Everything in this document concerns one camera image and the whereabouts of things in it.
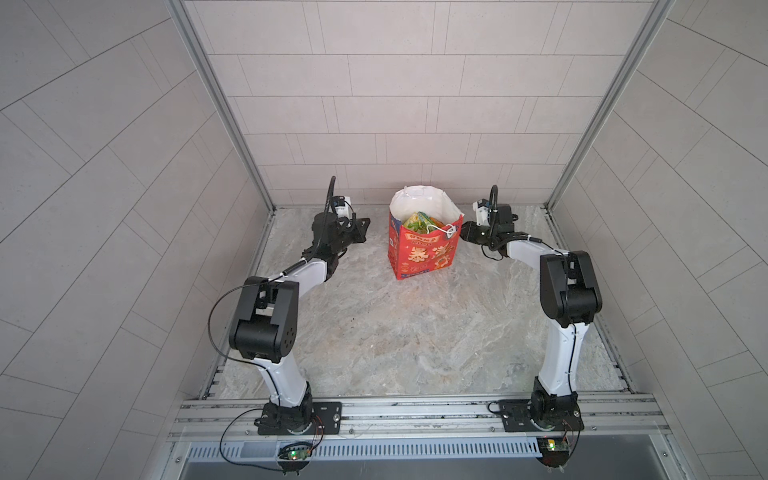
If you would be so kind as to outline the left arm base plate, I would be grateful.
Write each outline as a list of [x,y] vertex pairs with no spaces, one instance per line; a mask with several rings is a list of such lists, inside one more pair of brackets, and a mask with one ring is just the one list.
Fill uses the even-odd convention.
[[259,435],[310,435],[323,433],[336,435],[340,431],[341,402],[303,403],[295,407],[281,407],[267,403],[254,421]]

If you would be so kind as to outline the red paper gift bag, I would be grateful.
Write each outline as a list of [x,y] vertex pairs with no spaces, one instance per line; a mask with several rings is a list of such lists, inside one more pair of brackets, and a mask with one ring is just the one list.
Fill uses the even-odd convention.
[[[403,226],[414,212],[425,212],[445,224],[444,231],[416,234]],[[464,215],[449,196],[432,186],[399,190],[389,204],[388,258],[395,277],[403,280],[450,266]]]

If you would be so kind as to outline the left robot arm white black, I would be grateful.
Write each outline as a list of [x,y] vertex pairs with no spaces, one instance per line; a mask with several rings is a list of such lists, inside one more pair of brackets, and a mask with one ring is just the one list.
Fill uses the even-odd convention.
[[256,366],[269,397],[262,419],[269,431],[302,431],[311,424],[313,398],[309,382],[292,354],[298,334],[299,301],[335,273],[352,244],[366,241],[368,218],[356,215],[341,197],[313,220],[312,245],[301,259],[274,278],[250,277],[241,287],[229,346],[241,362]]

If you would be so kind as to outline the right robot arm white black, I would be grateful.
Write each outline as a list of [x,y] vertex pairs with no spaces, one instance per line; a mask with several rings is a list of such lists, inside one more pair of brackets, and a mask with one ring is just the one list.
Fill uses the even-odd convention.
[[517,231],[517,215],[508,204],[482,199],[473,204],[476,219],[462,225],[461,238],[518,260],[539,272],[541,308],[550,319],[545,359],[528,407],[528,417],[541,430],[578,423],[576,372],[583,342],[603,301],[590,255],[556,249],[544,240]]

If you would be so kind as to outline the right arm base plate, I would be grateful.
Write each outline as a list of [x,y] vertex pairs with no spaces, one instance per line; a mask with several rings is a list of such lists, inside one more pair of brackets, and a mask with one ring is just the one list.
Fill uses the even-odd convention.
[[571,396],[499,400],[497,412],[507,433],[580,432],[584,429],[581,410]]

